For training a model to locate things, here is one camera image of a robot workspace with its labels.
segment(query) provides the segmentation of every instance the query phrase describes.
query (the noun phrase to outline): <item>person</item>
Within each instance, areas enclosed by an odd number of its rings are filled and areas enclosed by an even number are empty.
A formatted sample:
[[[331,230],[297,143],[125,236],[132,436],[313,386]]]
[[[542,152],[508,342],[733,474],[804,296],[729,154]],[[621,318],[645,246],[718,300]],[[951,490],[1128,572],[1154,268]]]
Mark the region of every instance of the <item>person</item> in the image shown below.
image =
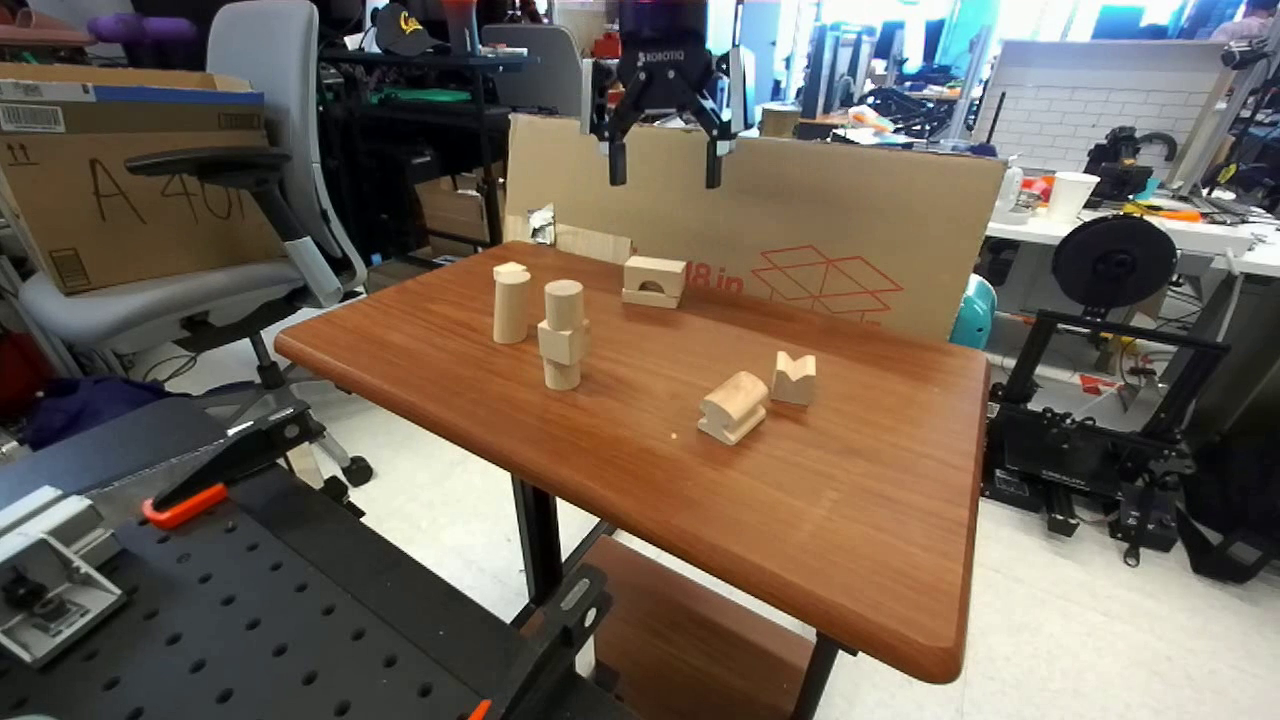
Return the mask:
[[[1275,0],[1249,0],[1241,19],[1230,19],[1213,33],[1224,43],[1270,43],[1275,24]]]

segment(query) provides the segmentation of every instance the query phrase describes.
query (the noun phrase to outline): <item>wooden table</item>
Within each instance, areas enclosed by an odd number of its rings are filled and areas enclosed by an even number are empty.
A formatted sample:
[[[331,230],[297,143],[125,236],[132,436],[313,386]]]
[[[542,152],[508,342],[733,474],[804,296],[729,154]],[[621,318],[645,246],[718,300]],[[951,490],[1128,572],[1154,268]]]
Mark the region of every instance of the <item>wooden table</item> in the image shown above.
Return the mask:
[[[542,382],[537,342],[489,338],[502,259],[537,283],[584,280],[576,390]],[[701,396],[741,368],[768,379],[782,346],[819,354],[815,403],[772,411],[741,447],[697,432]],[[621,268],[517,245],[297,324],[279,351],[813,625],[799,715],[836,648],[962,676],[987,390],[975,351],[701,286],[680,311],[634,308]]]

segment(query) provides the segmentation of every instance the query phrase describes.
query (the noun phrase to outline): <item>white floor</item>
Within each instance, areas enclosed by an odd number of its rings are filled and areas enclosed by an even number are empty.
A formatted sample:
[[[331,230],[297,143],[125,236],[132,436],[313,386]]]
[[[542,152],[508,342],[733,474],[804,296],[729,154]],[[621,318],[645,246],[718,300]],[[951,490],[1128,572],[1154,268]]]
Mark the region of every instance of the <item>white floor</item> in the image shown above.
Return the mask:
[[[219,351],[174,386],[208,386],[249,368],[249,351]],[[356,490],[364,520],[497,614],[512,614],[526,572],[508,474],[356,396],[323,382],[304,382],[304,396],[331,436],[379,470]],[[564,508],[560,524],[573,545],[592,520]],[[1123,566],[1105,529],[1057,540],[1040,515],[986,501],[966,676],[936,688],[870,655],[840,655],[819,715],[1271,720],[1280,572],[1244,589],[1213,584],[1192,574],[1180,549]]]

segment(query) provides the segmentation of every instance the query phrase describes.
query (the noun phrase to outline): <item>gray chair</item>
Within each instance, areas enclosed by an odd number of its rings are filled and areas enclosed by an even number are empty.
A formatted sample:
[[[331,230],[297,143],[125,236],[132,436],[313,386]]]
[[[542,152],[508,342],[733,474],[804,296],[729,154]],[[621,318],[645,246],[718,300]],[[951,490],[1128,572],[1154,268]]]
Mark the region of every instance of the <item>gray chair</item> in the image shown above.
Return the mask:
[[[239,169],[255,170],[254,185],[243,185],[243,170],[224,170],[236,154],[216,160],[213,146],[204,146],[204,154],[199,146],[174,146],[174,154],[139,165],[139,170],[154,177],[189,170],[213,185],[234,177],[228,185],[254,189],[279,230],[285,259],[120,283],[84,296],[63,296],[53,277],[36,272],[19,286],[23,311],[100,372],[125,372],[120,354],[159,342],[208,351],[249,338],[270,396],[278,396],[278,403],[297,403],[266,342],[266,326],[307,304],[323,308],[359,296],[370,277],[356,245],[328,204],[322,170],[316,54],[322,14],[307,0],[254,0],[219,8],[208,26],[208,73],[243,77],[266,90],[279,152],[243,152]],[[348,481],[359,484],[370,474],[370,463],[335,447],[322,423],[313,441],[346,469]]]
[[[560,24],[485,24],[485,43],[528,46],[531,63],[497,77],[497,100],[531,116],[582,116],[584,63]]]

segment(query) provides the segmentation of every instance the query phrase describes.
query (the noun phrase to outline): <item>chair armrest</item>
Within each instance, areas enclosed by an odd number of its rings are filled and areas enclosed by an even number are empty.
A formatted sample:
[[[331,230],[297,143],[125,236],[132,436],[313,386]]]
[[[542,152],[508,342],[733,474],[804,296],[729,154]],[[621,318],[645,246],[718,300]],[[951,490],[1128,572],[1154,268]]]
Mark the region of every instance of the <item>chair armrest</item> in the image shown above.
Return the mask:
[[[179,146],[125,160],[132,177],[195,177],[199,185],[228,185],[249,191],[278,185],[285,165],[285,146]]]

